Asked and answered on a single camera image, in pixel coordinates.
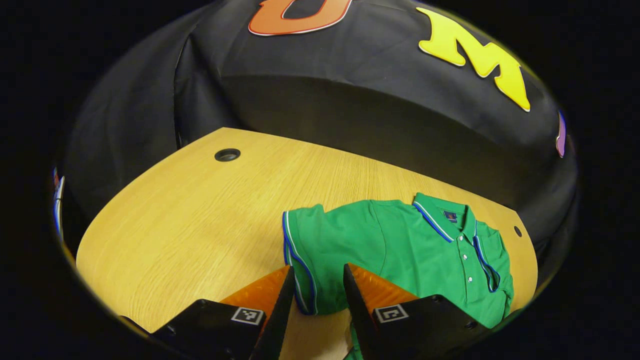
orange letter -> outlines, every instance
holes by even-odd
[[[266,0],[249,23],[249,31],[256,35],[284,35],[308,33],[335,25],[347,14],[351,0],[324,0],[315,15],[301,19],[285,19],[284,13],[295,0]]]

wooden table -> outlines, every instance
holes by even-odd
[[[220,162],[222,149],[241,151]],[[498,229],[511,258],[512,310],[531,299],[536,257],[518,215],[473,193],[344,151],[238,129],[219,129],[177,151],[116,195],[77,252],[88,286],[118,315],[154,332],[197,299],[221,300],[284,265],[282,212],[417,192],[468,204]],[[514,225],[522,231],[518,237]],[[281,359],[341,360],[349,311],[304,316],[295,302]]]

